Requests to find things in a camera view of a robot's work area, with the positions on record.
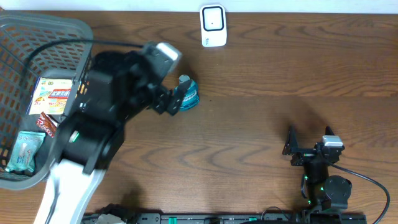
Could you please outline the teal mouthwash bottle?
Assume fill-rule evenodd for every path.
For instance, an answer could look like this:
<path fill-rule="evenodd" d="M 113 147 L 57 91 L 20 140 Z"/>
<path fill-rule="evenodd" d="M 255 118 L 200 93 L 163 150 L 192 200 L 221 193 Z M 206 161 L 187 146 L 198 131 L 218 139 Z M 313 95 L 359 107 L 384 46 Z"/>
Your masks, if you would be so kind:
<path fill-rule="evenodd" d="M 190 88 L 187 90 L 180 107 L 181 111 L 186 111 L 192 109 L 200 102 L 199 94 L 198 94 L 198 85 L 195 80 L 192 80 L 188 75 L 179 76 L 179 84 L 182 84 L 186 81 L 191 81 Z"/>

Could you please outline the orange red snack bar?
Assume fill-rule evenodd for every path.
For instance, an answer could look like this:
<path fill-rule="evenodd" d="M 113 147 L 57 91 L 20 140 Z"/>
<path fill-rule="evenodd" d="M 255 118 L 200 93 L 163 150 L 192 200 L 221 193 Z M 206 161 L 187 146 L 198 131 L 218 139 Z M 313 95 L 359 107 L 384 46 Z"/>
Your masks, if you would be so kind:
<path fill-rule="evenodd" d="M 44 112 L 41 112 L 41 114 L 39 114 L 39 118 L 36 121 L 36 125 L 40 129 L 45 131 L 51 138 L 54 138 L 59 123 L 51 116 L 45 114 Z"/>

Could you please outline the yellow snack bag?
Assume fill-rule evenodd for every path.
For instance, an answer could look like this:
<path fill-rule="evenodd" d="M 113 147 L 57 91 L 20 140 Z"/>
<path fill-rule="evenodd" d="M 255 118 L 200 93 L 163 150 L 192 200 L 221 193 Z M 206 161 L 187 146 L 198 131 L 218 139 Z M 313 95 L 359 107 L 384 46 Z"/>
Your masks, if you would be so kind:
<path fill-rule="evenodd" d="M 39 78 L 27 114 L 63 114 L 71 90 L 72 80 Z"/>

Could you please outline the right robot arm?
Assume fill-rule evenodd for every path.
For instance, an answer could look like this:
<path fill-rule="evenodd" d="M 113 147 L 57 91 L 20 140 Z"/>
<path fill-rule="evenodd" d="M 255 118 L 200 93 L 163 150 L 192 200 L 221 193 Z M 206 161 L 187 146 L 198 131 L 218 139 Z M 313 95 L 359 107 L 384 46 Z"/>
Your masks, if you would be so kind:
<path fill-rule="evenodd" d="M 288 130 L 283 155 L 291 156 L 290 164 L 304 169 L 302 195 L 310 208 L 318 212 L 342 212 L 348 208 L 352 183 L 339 175 L 330 175 L 328 168 L 340 160 L 345 149 L 341 138 L 330 127 L 312 148 L 300 147 L 295 129 Z"/>

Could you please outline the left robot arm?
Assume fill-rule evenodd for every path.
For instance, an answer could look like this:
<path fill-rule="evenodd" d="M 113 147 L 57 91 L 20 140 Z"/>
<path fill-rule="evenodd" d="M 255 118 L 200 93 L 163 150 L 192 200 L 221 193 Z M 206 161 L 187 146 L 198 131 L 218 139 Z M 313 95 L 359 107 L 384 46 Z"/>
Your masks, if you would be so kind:
<path fill-rule="evenodd" d="M 80 223 L 88 202 L 124 142 L 126 123 L 146 108 L 176 114 L 188 88 L 171 91 L 163 79 L 178 64 L 177 50 L 98 54 L 88 91 L 55 132 L 51 165 L 36 223 Z"/>

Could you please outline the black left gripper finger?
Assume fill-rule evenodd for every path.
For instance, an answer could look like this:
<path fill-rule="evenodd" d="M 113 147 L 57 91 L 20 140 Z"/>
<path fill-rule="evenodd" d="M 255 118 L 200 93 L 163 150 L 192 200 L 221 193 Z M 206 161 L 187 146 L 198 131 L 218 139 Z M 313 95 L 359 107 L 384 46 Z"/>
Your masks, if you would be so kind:
<path fill-rule="evenodd" d="M 170 97 L 170 101 L 167 105 L 166 112 L 174 116 L 180 110 L 183 99 L 192 85 L 192 80 L 185 81 L 177 86 L 174 90 L 173 95 Z"/>
<path fill-rule="evenodd" d="M 172 91 L 164 86 L 158 86 L 154 89 L 153 102 L 150 107 L 158 114 L 162 114 L 167 110 L 172 97 Z"/>

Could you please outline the teal wet wipes pack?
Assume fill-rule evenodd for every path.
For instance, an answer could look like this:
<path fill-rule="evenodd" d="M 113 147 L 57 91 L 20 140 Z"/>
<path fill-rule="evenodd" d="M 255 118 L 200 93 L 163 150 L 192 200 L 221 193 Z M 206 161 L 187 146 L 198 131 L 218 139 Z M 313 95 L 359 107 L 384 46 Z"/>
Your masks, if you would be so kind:
<path fill-rule="evenodd" d="M 20 131 L 12 149 L 6 171 L 35 170 L 34 156 L 44 142 L 46 134 L 32 131 Z"/>

